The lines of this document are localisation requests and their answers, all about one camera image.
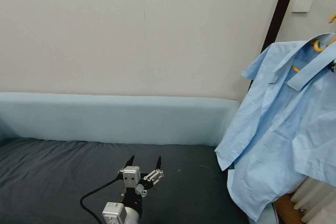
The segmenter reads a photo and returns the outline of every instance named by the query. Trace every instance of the yellow clothes hanger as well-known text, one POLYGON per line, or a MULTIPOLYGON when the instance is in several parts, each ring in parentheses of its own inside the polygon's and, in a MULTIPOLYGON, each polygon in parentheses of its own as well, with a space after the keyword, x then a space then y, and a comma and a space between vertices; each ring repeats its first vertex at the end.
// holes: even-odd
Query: yellow clothes hanger
MULTIPOLYGON (((329 23, 333 23, 335 20, 336 20, 336 15, 334 15, 334 16, 332 16, 332 17, 330 18, 329 23)), ((331 42, 329 43, 328 46, 330 46, 331 44, 333 44, 335 41, 336 41, 336 36, 331 40, 331 42)), ((316 40, 316 41, 313 42, 314 50, 315 50, 316 52, 323 52, 323 51, 324 51, 324 48, 320 48, 320 47, 319 47, 319 43, 320 43, 319 40, 316 40)), ((294 67, 294 66, 292 66, 292 69, 293 69, 296 73, 300 72, 300 69, 298 69, 298 68, 296 68, 296 67, 294 67)))
MULTIPOLYGON (((329 20, 329 23, 333 23, 335 21, 335 19, 336 19, 336 15, 332 16, 330 18, 330 20, 329 20)), ((331 40, 331 42, 329 43, 328 46, 330 46, 331 44, 333 44, 335 41, 336 41, 336 36, 331 40)), ((319 47, 319 42, 320 42, 319 40, 316 40, 316 41, 313 42, 314 50, 316 52, 323 52, 324 49, 322 49, 322 48, 319 47)))

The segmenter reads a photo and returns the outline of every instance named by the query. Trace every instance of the light blue cushion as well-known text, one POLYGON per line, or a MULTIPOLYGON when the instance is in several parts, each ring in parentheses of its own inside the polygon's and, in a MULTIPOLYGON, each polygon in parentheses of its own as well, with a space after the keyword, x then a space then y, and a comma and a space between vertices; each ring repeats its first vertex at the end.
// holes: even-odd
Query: light blue cushion
POLYGON ((216 146, 233 100, 0 93, 0 139, 216 146))

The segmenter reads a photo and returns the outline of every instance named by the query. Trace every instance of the light switch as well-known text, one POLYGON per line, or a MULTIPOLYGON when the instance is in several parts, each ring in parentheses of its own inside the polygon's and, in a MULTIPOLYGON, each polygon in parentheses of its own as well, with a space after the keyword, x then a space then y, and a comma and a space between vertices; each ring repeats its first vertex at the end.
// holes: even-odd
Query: light switch
POLYGON ((314 0, 295 0, 293 5, 293 13, 307 13, 310 10, 311 4, 314 0))

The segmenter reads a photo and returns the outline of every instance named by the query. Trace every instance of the white curtain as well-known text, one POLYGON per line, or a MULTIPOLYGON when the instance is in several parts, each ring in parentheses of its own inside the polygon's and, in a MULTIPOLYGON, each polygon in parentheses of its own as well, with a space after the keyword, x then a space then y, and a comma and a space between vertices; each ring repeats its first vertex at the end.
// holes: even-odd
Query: white curtain
POLYGON ((336 223, 336 188, 308 178, 297 189, 291 201, 294 209, 304 211, 302 222, 308 224, 336 223))

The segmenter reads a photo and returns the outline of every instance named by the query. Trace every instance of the wooden floor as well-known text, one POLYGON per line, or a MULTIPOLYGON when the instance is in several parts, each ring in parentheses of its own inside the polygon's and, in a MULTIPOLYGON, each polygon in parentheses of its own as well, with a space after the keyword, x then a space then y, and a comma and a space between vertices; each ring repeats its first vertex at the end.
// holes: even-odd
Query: wooden floor
POLYGON ((294 203, 290 201, 290 198, 291 195, 286 194, 275 201, 277 213, 286 224, 302 224, 300 219, 303 214, 300 210, 293 209, 294 203))

